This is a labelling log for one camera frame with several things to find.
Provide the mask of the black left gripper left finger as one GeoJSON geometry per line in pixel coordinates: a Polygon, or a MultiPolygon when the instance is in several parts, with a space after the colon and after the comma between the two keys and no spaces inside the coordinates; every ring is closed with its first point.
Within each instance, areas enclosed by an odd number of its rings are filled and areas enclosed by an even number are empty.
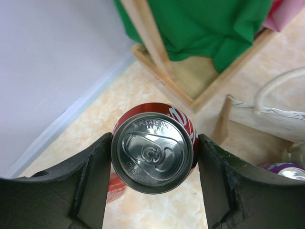
{"type": "Polygon", "coordinates": [[[3,229],[100,229],[111,170],[110,133],[31,177],[1,179],[3,229]]]}

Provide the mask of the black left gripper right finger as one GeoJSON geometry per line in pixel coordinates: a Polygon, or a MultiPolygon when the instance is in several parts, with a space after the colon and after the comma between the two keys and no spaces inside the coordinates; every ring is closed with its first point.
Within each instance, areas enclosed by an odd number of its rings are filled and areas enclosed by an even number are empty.
{"type": "Polygon", "coordinates": [[[199,135],[198,166],[210,229],[303,229],[305,183],[258,166],[199,135]]]}

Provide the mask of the red cola can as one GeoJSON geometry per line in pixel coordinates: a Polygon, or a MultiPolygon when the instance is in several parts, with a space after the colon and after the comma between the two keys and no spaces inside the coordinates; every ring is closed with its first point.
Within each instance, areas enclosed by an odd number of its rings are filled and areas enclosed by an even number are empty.
{"type": "Polygon", "coordinates": [[[126,184],[121,181],[116,173],[110,173],[106,203],[111,203],[123,196],[126,184]]]}

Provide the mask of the purple soda can front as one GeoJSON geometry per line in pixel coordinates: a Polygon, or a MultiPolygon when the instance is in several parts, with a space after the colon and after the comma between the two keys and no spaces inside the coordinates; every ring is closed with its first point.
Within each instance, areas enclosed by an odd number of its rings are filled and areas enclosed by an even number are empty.
{"type": "Polygon", "coordinates": [[[305,180],[305,169],[294,163],[265,163],[259,167],[290,179],[305,180]]]}

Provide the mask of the red soda can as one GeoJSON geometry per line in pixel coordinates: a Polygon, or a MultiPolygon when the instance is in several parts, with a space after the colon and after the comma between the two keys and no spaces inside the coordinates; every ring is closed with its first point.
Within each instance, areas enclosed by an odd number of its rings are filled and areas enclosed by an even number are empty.
{"type": "Polygon", "coordinates": [[[130,188],[162,194],[177,188],[198,162],[199,137],[189,117],[164,103],[128,110],[112,131],[112,165],[130,188]]]}

